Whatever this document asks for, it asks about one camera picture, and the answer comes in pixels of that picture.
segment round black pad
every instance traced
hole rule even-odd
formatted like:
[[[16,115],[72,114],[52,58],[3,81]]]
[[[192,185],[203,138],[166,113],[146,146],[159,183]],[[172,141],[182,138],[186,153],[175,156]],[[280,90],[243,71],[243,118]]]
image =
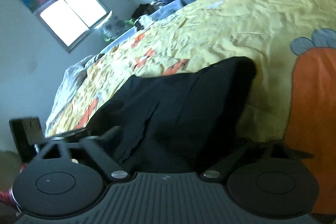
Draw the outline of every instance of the round black pad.
[[[76,180],[72,175],[54,172],[41,176],[36,182],[36,187],[42,193],[58,195],[70,191],[75,184]]]
[[[300,162],[261,160],[235,170],[227,188],[236,203],[267,218],[293,218],[309,213],[319,194],[315,177]]]
[[[70,159],[34,160],[16,178],[13,197],[24,212],[61,217],[88,208],[103,186],[98,172]]]

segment metal screw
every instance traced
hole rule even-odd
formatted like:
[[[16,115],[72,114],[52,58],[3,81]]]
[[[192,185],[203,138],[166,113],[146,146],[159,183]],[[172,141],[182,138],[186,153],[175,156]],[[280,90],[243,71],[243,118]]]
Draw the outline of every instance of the metal screw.
[[[203,176],[205,176],[207,179],[217,179],[220,175],[221,174],[215,170],[207,170],[203,173]]]
[[[111,177],[114,179],[125,179],[128,176],[128,173],[122,170],[114,171],[111,174]]]

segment window pane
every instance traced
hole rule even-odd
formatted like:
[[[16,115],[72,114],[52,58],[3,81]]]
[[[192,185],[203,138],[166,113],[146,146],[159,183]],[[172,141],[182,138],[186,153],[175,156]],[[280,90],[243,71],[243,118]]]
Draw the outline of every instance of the window pane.
[[[50,5],[41,13],[41,17],[67,46],[88,30],[64,0]]]
[[[77,15],[91,27],[106,15],[105,9],[97,0],[65,0]]]

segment clothes hanging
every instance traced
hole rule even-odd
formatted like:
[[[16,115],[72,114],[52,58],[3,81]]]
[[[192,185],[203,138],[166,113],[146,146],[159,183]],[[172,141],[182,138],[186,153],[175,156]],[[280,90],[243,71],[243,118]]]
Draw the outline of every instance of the clothes hanging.
[[[202,172],[232,147],[255,74],[251,59],[232,57],[196,73],[132,75],[86,128],[121,126],[105,150],[128,173]]]

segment yellow bedspread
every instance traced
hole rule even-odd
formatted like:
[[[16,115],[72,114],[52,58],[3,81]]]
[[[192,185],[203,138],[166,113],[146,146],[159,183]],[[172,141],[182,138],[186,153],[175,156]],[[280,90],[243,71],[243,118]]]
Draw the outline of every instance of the yellow bedspread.
[[[225,58],[247,56],[254,60],[257,76],[237,132],[257,141],[280,139],[298,57],[290,44],[311,37],[316,29],[336,30],[335,14],[336,0],[198,0],[92,65],[48,136],[84,127],[133,74],[196,72]]]

